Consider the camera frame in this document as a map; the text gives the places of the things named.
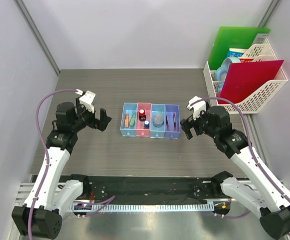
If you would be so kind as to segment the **purple drawer box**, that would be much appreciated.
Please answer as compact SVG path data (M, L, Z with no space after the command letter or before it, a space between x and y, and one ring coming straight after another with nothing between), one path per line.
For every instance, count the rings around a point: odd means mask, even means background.
M172 115L172 130L166 131L166 113L167 112L171 112ZM173 113L176 113L176 117L177 117L177 131L174 131L174 127L173 127ZM165 105L165 135L164 138L165 139L178 139L180 137L181 134L181 129L180 129L180 113L179 113L179 105L175 105L175 104L166 104Z

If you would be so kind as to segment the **orange utility knife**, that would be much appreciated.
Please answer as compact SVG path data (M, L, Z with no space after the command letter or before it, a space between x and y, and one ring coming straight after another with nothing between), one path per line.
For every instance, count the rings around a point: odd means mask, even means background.
M124 128L129 127L129 122L130 122L130 115L127 113L125 114L125 118L124 118Z

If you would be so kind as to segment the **light blue drawer box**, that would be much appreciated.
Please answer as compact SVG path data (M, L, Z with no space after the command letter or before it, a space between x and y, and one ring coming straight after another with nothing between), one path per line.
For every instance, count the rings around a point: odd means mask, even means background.
M137 115L137 103L125 102L123 104L122 118L120 124L120 132L124 137L135 137Z

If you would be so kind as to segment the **green correction tape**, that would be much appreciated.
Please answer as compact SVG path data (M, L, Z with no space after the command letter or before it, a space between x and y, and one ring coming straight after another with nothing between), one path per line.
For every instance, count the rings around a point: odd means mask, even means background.
M136 122L136 113L134 112L130 118L129 126L133 127Z

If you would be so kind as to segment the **clear paper clip jar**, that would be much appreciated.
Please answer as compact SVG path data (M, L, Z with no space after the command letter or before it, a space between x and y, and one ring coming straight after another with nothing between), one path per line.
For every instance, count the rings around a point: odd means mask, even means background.
M152 121L155 128L161 128L164 125L164 115L162 113L155 113Z

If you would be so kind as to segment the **red ink bottle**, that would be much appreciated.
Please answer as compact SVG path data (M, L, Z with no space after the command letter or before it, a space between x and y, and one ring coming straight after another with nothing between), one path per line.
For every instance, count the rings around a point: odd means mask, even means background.
M146 121L146 112L145 112L145 110L143 108L138 110L138 119L141 122Z

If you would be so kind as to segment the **pink drawer box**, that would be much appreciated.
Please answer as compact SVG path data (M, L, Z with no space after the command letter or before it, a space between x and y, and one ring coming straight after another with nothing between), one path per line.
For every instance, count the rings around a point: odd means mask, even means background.
M151 107L152 104L148 102L139 102L137 103L137 110L136 110L136 136L137 137L150 137L150 129L144 129L144 122L139 121L138 119L138 110L144 109L146 112L146 120L149 122L151 121Z

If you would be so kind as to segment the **dark red pen refill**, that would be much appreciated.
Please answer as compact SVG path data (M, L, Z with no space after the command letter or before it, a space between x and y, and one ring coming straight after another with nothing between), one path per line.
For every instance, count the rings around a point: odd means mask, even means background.
M171 112L166 113L166 131L169 132L172 130L172 115Z

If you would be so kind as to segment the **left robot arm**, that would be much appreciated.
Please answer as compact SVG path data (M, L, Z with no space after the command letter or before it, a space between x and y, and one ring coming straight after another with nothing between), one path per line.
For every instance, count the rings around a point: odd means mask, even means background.
M79 102L64 102L57 106L56 120L45 141L47 152L36 182L24 204L12 211L20 235L54 240L74 200L90 196L91 185L86 175L72 174L59 192L56 189L78 140L78 132L85 127L103 132L110 121L111 117L103 108L100 117L96 118L94 112Z

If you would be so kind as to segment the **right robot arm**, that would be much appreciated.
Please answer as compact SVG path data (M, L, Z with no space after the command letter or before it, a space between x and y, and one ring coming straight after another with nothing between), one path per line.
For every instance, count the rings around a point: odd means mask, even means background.
M189 104L187 109L193 114L180 122L186 137L192 138L192 129L198 136L211 137L217 149L243 170L256 187L251 190L223 171L212 178L211 193L218 198L226 195L237 200L258 217L262 228L273 239L289 234L290 191L264 164L248 137L233 129L226 109L207 107L204 101Z

